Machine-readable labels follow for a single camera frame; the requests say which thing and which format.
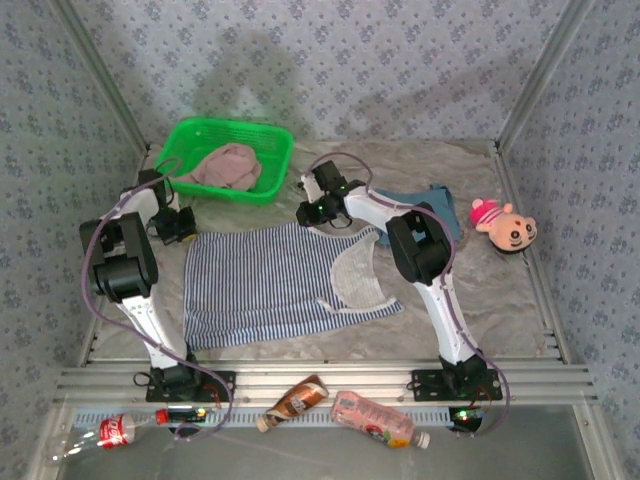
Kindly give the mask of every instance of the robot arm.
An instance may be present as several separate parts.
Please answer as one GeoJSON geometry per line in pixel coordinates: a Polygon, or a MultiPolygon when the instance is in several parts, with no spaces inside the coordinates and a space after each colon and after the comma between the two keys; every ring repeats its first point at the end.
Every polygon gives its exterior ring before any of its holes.
{"type": "MultiPolygon", "coordinates": [[[[377,196],[382,200],[394,203],[393,200],[385,198],[382,195],[377,196]]],[[[344,205],[347,215],[351,218],[362,219],[386,233],[389,233],[387,232],[387,225],[389,222],[392,223],[391,229],[393,229],[392,220],[399,218],[400,215],[397,210],[385,207],[372,200],[365,192],[364,187],[357,187],[350,191],[344,198],[344,205]]],[[[443,284],[440,275],[436,275],[431,279],[430,284],[427,284],[424,281],[414,281],[413,286],[418,290],[418,293],[420,293],[420,296],[427,307],[427,311],[429,312],[429,316],[431,317],[433,327],[435,328],[436,335],[438,337],[440,356],[453,365],[458,362],[466,362],[469,360],[469,358],[474,355],[474,351],[471,350],[460,336],[460,332],[451,318],[451,314],[444,297],[444,289],[447,289],[453,307],[455,308],[456,317],[459,319],[467,338],[471,338],[471,333],[467,329],[455,290],[453,289],[451,274],[447,274],[447,281],[445,284],[443,284]]]]}
{"type": "MultiPolygon", "coordinates": [[[[161,176],[155,170],[140,172],[140,184],[161,176]]],[[[89,240],[99,219],[80,226],[86,254],[89,240]]],[[[98,295],[105,295],[124,312],[136,330],[163,345],[181,359],[188,359],[187,345],[171,323],[157,294],[158,265],[147,235],[154,226],[164,244],[182,241],[196,233],[190,208],[176,211],[166,201],[164,183],[136,193],[118,215],[102,230],[91,256],[89,282],[98,295]]],[[[145,343],[151,358],[154,384],[180,390],[192,385],[195,373],[145,343]]]]}
{"type": "MultiPolygon", "coordinates": [[[[487,365],[471,348],[474,341],[458,304],[451,273],[442,281],[451,246],[440,224],[424,213],[382,205],[367,194],[363,182],[347,182],[333,162],[323,163],[312,174],[302,178],[309,201],[300,204],[296,212],[298,223],[320,225],[342,214],[365,220],[387,232],[396,267],[418,290],[431,317],[444,382],[456,396],[475,394],[486,382],[487,365]],[[424,233],[425,238],[416,241],[414,232],[424,233]]],[[[396,204],[381,195],[376,197],[382,203],[396,204]]],[[[420,207],[433,211],[427,203],[420,207]]]]}

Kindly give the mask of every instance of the gray wall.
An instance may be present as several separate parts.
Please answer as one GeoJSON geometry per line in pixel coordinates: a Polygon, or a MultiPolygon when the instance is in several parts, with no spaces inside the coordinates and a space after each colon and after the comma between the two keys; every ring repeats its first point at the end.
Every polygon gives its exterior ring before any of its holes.
{"type": "Polygon", "coordinates": [[[78,225],[139,160],[47,2],[1,2],[0,478],[20,478],[87,330],[78,225]]]}
{"type": "Polygon", "coordinates": [[[640,4],[596,2],[508,158],[565,322],[640,478],[640,4]]]}
{"type": "Polygon", "coordinates": [[[73,0],[148,141],[193,114],[497,138],[566,0],[73,0]]]}

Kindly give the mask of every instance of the brown bottle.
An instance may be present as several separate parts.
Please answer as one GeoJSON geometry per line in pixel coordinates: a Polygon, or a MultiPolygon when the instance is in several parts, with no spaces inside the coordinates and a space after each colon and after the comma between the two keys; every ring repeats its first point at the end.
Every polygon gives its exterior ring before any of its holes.
{"type": "Polygon", "coordinates": [[[329,396],[317,375],[311,375],[285,393],[271,410],[256,419],[256,426],[266,432],[280,422],[302,415],[329,396]]]}

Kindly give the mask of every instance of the green basket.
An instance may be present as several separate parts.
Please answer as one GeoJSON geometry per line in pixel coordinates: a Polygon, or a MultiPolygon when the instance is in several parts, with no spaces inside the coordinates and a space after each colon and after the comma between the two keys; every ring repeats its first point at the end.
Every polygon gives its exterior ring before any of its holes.
{"type": "MultiPolygon", "coordinates": [[[[175,126],[156,161],[156,168],[171,157],[182,159],[182,167],[173,176],[189,173],[204,157],[227,143],[241,143],[253,148],[262,164],[262,173],[256,186],[248,192],[228,188],[207,187],[191,183],[171,182],[176,192],[194,197],[215,197],[252,205],[268,205],[282,187],[287,173],[293,135],[284,128],[253,123],[193,117],[175,126]]],[[[171,163],[161,172],[172,168],[171,163]]]]}

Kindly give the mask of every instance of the stuffed bear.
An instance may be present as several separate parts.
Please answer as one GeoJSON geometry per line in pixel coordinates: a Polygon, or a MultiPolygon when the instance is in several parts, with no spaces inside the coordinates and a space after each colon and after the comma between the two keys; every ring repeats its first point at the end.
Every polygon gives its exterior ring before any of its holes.
{"type": "Polygon", "coordinates": [[[536,221],[513,212],[513,205],[500,207],[497,200],[478,198],[471,204],[471,223],[478,232],[489,234],[491,243],[501,253],[518,253],[527,248],[538,234],[536,221]]]}

